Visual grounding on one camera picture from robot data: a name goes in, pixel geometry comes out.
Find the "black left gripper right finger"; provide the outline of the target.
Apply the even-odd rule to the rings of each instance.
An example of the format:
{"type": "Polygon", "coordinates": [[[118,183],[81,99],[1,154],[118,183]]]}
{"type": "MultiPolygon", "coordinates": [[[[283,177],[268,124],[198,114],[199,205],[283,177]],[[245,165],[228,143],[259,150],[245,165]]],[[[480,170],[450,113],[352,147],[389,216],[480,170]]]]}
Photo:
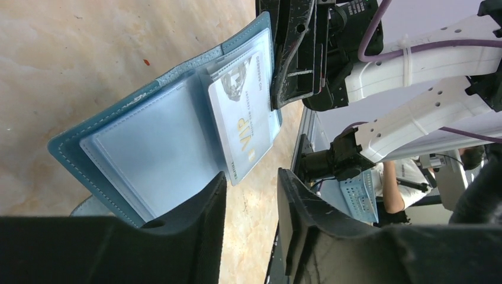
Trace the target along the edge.
{"type": "Polygon", "coordinates": [[[501,227],[373,227],[278,170],[279,242],[289,283],[500,283],[501,227]]]}

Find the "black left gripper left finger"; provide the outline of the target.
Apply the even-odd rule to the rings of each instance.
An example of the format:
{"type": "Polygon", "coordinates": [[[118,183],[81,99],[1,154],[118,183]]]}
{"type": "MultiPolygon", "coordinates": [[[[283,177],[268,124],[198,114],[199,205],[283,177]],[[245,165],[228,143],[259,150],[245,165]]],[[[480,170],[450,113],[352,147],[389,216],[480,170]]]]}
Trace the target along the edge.
{"type": "Polygon", "coordinates": [[[2,283],[217,283],[227,181],[136,228],[116,217],[1,218],[2,283]]]}

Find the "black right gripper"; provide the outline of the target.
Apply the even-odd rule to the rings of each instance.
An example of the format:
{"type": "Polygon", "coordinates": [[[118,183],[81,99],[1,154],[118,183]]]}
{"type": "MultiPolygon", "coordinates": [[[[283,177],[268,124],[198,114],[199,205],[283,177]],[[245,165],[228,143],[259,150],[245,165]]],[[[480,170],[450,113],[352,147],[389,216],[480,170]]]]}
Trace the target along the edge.
{"type": "Polygon", "coordinates": [[[377,9],[377,1],[257,1],[256,14],[271,18],[272,108],[302,99],[313,111],[348,106],[345,79],[377,9]]]}

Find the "teal card holder wallet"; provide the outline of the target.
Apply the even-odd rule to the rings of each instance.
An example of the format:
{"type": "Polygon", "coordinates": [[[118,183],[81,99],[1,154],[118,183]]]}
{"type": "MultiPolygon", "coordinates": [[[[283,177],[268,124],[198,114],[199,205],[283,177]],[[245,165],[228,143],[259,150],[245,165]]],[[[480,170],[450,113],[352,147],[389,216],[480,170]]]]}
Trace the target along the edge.
{"type": "MultiPolygon", "coordinates": [[[[242,55],[260,50],[269,95],[272,43],[271,18],[263,12],[227,41],[55,136],[47,148],[113,214],[140,227],[218,173],[230,181],[208,87],[242,55]]],[[[270,95],[269,103],[274,142],[282,114],[272,109],[270,95]]]]}

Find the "white VIP card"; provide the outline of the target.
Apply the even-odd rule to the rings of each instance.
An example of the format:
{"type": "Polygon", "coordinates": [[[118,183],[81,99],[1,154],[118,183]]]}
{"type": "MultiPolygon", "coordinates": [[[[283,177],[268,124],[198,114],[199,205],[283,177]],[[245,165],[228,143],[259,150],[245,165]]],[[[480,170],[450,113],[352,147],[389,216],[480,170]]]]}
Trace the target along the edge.
{"type": "Polygon", "coordinates": [[[238,185],[273,144],[263,61],[262,51],[250,51],[208,87],[232,185],[238,185]]]}

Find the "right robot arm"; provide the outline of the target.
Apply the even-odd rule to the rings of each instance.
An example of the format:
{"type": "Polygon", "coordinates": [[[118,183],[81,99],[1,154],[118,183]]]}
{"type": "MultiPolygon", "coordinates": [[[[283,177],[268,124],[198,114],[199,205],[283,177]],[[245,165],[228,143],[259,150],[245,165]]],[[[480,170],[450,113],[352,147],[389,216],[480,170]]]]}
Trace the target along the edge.
{"type": "Polygon", "coordinates": [[[409,145],[466,118],[501,111],[501,2],[438,30],[384,43],[389,1],[257,1],[275,48],[274,109],[302,101],[312,111],[348,107],[390,91],[402,105],[348,128],[328,149],[300,152],[304,182],[346,180],[375,164],[434,151],[409,145]]]}

